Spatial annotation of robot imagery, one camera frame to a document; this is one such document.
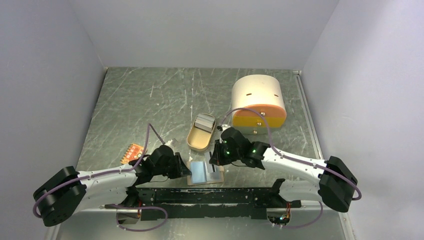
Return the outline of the tan card holder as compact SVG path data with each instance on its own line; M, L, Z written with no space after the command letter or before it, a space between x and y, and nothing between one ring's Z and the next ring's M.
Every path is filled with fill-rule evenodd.
M204 161L190 161L188 169L191 175L187 177L189 186L217 184L224 182L224 171L222 166L209 164Z

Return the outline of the tan oval tray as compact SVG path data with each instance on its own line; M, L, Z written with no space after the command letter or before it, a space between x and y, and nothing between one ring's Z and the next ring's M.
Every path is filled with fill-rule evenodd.
M197 152L203 152L205 151L211 142L214 130L216 128L216 118L215 118L215 124L212 132L204 131L202 129L196 128L194 126L196 117L194 118L193 124L191 125L191 129L188 133L188 136L186 138L186 142L188 147L191 150L197 151Z

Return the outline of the grey credit card stack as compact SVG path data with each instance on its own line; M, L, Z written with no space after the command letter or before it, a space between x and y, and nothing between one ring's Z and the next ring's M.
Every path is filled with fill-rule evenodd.
M194 127L206 132L212 132L216 119L208 114L200 113L194 120Z

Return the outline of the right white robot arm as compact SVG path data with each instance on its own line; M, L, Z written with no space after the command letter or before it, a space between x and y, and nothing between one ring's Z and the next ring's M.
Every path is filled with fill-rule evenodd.
M215 140L209 163L225 166L236 161L249 168L280 170L300 178L285 180L270 193L270 202L275 207L306 200L346 213L352 201L359 199L354 196L358 180L340 158L331 156L324 160L295 155L266 142L249 141L239 130L227 127Z

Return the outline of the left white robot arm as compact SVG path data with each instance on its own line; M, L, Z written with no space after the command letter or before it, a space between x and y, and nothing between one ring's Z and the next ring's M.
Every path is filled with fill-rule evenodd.
M141 207L138 185L149 183L154 176L178 179L191 174L181 155L168 145L118 167L77 171L67 166L33 193L33 213L46 227L52 227L86 209Z

